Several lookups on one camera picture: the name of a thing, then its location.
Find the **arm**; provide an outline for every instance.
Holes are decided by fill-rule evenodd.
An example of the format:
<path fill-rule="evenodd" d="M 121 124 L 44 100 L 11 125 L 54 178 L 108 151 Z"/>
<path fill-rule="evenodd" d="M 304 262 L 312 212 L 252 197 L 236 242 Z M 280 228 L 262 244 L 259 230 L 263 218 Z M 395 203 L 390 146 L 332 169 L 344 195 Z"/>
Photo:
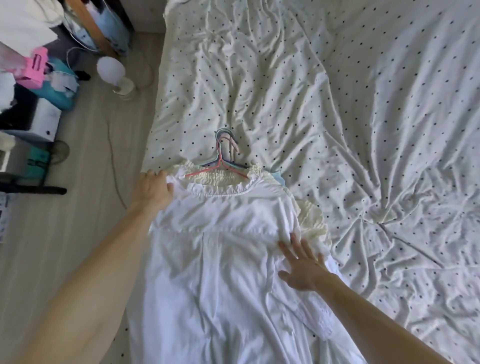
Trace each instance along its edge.
<path fill-rule="evenodd" d="M 120 326 L 148 230 L 166 208 L 166 172 L 141 173 L 132 204 L 115 228 L 62 285 L 14 364 L 98 363 Z"/>
<path fill-rule="evenodd" d="M 299 243 L 292 234 L 291 243 L 297 256 L 285 243 L 278 243 L 292 271 L 280 271 L 279 277 L 299 291 L 317 292 L 338 317 L 369 364 L 449 363 L 352 291 L 337 275 L 330 273 L 323 257 L 318 255 L 316 258 L 304 239 Z"/>

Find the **elastic neckline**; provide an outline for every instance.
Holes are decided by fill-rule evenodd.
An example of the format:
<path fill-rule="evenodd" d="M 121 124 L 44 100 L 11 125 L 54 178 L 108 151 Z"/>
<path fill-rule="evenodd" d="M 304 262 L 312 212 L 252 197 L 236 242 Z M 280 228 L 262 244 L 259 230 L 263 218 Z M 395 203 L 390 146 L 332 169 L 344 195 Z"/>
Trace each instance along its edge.
<path fill-rule="evenodd" d="M 186 160 L 170 168 L 169 174 L 177 180 L 186 192 L 209 196 L 246 193 L 256 185 L 264 175 L 264 171 L 260 166 L 253 165 L 242 171 L 247 175 L 248 180 L 227 170 L 213 170 L 202 172 L 195 176 L 185 177 L 186 174 L 198 172 L 203 169 L 205 169 L 205 167 L 197 166 L 189 160 Z"/>

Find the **hand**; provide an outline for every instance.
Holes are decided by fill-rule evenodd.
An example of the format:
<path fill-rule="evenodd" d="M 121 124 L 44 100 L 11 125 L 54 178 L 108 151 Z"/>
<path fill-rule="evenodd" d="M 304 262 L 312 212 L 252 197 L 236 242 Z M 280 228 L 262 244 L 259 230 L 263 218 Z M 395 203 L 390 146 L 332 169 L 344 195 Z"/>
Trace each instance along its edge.
<path fill-rule="evenodd" d="M 292 272 L 288 273 L 281 270 L 278 272 L 278 276 L 291 288 L 299 291 L 315 291 L 318 281 L 330 273 L 325 267 L 324 257 L 321 253 L 315 257 L 307 241 L 301 239 L 299 243 L 294 233 L 290 234 L 290 241 L 297 256 L 290 251 L 284 242 L 278 242 L 278 246 L 290 263 Z"/>
<path fill-rule="evenodd" d="M 140 173 L 140 178 L 133 188 L 132 203 L 129 210 L 139 209 L 157 214 L 165 209 L 173 199 L 173 184 L 167 183 L 167 172 L 158 173 L 148 170 Z"/>

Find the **floor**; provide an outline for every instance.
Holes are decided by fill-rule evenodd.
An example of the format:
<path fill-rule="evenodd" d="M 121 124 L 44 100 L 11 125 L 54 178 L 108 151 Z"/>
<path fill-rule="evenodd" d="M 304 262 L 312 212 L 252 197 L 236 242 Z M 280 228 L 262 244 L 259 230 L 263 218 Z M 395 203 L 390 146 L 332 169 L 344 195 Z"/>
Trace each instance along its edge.
<path fill-rule="evenodd" d="M 16 197 L 6 241 L 0 244 L 0 362 L 65 277 L 123 215 L 114 189 L 106 120 L 120 192 L 128 202 L 154 116 L 162 48 L 163 35 L 135 34 L 133 51 L 123 62 L 127 76 L 144 88 L 131 101 L 121 101 L 96 75 L 95 60 L 86 60 L 84 69 L 92 79 L 81 84 L 75 108 L 63 113 L 57 133 L 57 139 L 70 146 L 70 156 L 53 166 L 48 178 L 50 185 L 66 187 L 68 193 Z M 128 361 L 128 353 L 118 358 L 109 353 L 104 360 Z"/>

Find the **bed sheet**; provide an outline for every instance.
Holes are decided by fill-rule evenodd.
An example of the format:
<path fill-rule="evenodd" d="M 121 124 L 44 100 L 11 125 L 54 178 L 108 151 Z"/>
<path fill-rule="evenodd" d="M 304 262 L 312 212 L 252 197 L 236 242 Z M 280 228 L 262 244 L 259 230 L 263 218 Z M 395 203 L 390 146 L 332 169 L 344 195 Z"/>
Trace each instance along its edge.
<path fill-rule="evenodd" d="M 170 1 L 144 167 L 213 153 L 320 206 L 352 289 L 480 362 L 480 4 Z"/>

